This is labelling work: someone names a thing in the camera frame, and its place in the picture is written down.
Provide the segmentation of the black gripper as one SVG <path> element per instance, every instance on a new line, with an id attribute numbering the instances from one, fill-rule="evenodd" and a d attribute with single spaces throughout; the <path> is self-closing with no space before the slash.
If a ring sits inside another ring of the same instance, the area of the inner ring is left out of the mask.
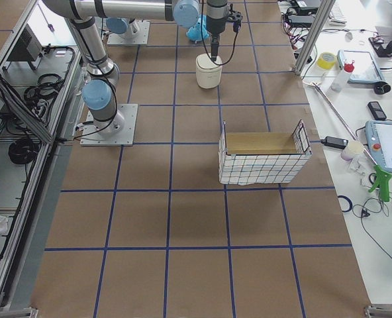
<path id="1" fill-rule="evenodd" d="M 207 16 L 206 28 L 208 33 L 211 35 L 210 45 L 210 59 L 216 60 L 219 55 L 219 38 L 220 34 L 225 30 L 225 18 L 214 19 Z"/>

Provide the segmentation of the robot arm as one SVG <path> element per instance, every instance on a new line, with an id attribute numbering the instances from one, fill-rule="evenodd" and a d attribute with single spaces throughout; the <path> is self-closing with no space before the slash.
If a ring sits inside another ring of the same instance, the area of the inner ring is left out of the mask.
<path id="1" fill-rule="evenodd" d="M 116 134 L 123 128 L 124 117 L 118 111 L 115 90 L 111 84 L 92 79 L 84 85 L 82 97 L 99 134 Z"/>
<path id="2" fill-rule="evenodd" d="M 154 19 L 174 21 L 185 28 L 194 26 L 206 14 L 207 32 L 211 35 L 212 57 L 216 58 L 220 34 L 229 17 L 227 1 L 45 1 L 55 14 L 65 18 L 92 78 L 118 77 L 117 65 L 108 57 L 95 24 L 95 17 Z"/>

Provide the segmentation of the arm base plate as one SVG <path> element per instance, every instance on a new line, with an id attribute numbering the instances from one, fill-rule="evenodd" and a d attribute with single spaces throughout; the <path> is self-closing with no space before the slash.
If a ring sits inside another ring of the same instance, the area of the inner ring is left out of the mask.
<path id="1" fill-rule="evenodd" d="M 150 21 L 126 18 L 108 18 L 107 44 L 109 46 L 146 45 L 150 30 Z"/>
<path id="2" fill-rule="evenodd" d="M 137 104 L 118 104 L 117 114 L 113 122 L 101 132 L 104 126 L 96 122 L 85 125 L 84 137 L 80 139 L 81 146 L 132 146 L 138 114 Z"/>

